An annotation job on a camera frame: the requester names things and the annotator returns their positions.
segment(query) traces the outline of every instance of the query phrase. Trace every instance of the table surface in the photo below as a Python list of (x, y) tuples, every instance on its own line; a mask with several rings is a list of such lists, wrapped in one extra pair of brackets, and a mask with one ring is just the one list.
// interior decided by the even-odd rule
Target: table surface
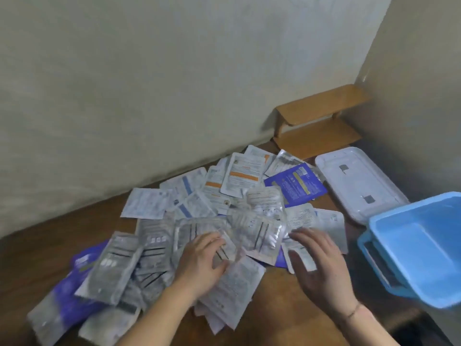
[[(277, 153), (273, 142), (260, 146)], [(157, 188), (160, 182), (149, 185)], [(37, 345), (26, 314), (69, 272), (73, 255), (112, 236), (134, 232), (136, 219), (120, 218), (129, 193), (76, 210), (0, 239), (0, 345)], [(329, 192), (311, 202), (319, 209), (341, 211)], [(390, 295), (356, 245), (365, 228), (345, 214), (346, 256), (355, 293), (388, 330), (415, 319), (422, 311), (411, 300)], [(89, 345), (72, 328), (57, 345)], [(204, 317), (186, 314), (172, 345), (347, 345), (329, 318), (303, 294), (286, 269), (268, 267), (237, 329), (214, 336)]]

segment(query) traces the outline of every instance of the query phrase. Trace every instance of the hand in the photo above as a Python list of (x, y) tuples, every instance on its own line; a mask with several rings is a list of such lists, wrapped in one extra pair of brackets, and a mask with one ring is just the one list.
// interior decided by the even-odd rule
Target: hand
[(205, 295), (218, 282), (228, 261), (213, 268), (213, 256), (226, 244), (218, 232), (202, 234), (189, 242), (182, 252), (172, 286), (190, 293), (192, 302)]
[(359, 302), (339, 248), (328, 234), (319, 230), (301, 228), (289, 236), (306, 247), (317, 266), (316, 271), (308, 272), (299, 255), (292, 250), (288, 252), (304, 293), (334, 322), (346, 319)]

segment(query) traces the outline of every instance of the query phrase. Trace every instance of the forearm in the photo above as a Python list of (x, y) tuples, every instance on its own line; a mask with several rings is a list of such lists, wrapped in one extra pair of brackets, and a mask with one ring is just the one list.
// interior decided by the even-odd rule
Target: forearm
[(398, 343), (363, 305), (339, 328), (351, 346), (398, 346)]
[(193, 304), (187, 291), (172, 285), (147, 311), (118, 346), (168, 346), (187, 310)]

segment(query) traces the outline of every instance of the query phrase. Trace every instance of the shelf board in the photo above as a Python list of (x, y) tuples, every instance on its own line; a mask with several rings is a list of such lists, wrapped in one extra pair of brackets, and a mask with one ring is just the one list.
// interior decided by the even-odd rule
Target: shelf board
[(276, 107), (290, 126), (297, 126), (352, 108), (371, 97), (359, 86), (344, 85)]
[(274, 137), (280, 149), (307, 159), (341, 149), (362, 137), (341, 118), (330, 118)]

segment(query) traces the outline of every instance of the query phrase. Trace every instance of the qr code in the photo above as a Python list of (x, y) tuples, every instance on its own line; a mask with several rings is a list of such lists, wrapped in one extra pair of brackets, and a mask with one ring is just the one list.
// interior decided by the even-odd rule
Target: qr code
[(305, 176), (305, 175), (308, 174), (308, 172), (306, 171), (306, 169), (305, 169), (303, 166), (301, 166), (301, 167), (299, 168), (299, 172), (300, 172), (303, 176)]

